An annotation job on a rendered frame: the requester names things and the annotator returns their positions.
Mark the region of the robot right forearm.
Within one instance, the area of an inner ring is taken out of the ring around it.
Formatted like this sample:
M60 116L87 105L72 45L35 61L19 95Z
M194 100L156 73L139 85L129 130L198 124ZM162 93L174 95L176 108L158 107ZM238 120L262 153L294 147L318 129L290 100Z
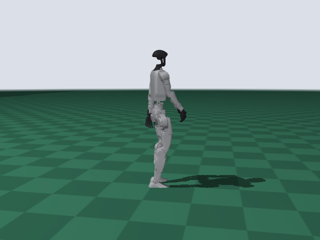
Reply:
M170 102L173 103L174 107L176 109L179 109L180 112L182 112L184 108L182 107L181 103L177 100L177 97L174 91L170 93L170 98L171 98Z

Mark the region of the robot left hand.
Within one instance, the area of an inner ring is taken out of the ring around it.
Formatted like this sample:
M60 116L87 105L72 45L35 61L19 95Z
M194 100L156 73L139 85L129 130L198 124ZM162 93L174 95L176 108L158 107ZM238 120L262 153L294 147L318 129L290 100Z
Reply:
M152 125L152 120L151 120L151 113L149 113L149 109L147 110L147 117L146 117L146 122L145 122L145 126L148 127L148 128L153 128L153 125ZM154 122L154 124L156 124Z

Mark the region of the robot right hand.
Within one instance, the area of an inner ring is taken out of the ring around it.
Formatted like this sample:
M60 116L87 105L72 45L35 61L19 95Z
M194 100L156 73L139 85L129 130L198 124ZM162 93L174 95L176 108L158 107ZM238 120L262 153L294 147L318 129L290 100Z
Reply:
M181 121L179 121L179 122L183 122L185 119L186 119L186 111L184 111L184 109L182 110L182 112L179 110L179 109L177 109L177 111L178 111L178 113L180 114L180 118L181 118Z

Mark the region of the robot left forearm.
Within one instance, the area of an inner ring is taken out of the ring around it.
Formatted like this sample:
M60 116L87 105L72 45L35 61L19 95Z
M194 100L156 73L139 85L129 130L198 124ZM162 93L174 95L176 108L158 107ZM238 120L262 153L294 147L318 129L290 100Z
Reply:
M152 109L154 108L155 101L152 100L151 96L148 94L148 109L149 114L152 114Z

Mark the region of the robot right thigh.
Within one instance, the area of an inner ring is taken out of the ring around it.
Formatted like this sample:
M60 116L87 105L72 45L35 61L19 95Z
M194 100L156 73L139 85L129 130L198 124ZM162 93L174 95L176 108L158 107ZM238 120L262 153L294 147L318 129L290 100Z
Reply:
M158 150L164 150L165 155L167 154L171 141L172 141L172 123L169 117L165 116L164 114L160 114L157 119L159 127L163 127L161 129L161 141L163 143L162 147L159 147L156 151L155 154L157 155Z

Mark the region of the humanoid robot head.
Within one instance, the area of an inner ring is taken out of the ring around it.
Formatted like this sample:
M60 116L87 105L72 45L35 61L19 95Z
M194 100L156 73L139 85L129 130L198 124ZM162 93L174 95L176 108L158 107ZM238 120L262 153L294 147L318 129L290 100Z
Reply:
M153 71L160 70L160 68L162 68L162 67L164 67L166 65L166 56L167 55L168 54L163 50L156 50L152 54L152 57L157 57L157 59L161 61L161 64L157 64Z

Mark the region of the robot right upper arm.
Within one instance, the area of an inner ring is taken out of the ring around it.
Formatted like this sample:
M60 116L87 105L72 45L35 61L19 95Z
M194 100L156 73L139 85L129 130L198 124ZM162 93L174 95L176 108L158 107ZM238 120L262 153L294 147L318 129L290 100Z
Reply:
M170 84L170 76L169 73L167 71L161 71L158 73L159 74L159 78L162 81L164 90L165 90L165 94L168 98L170 97L170 93L173 92L171 91L171 84Z

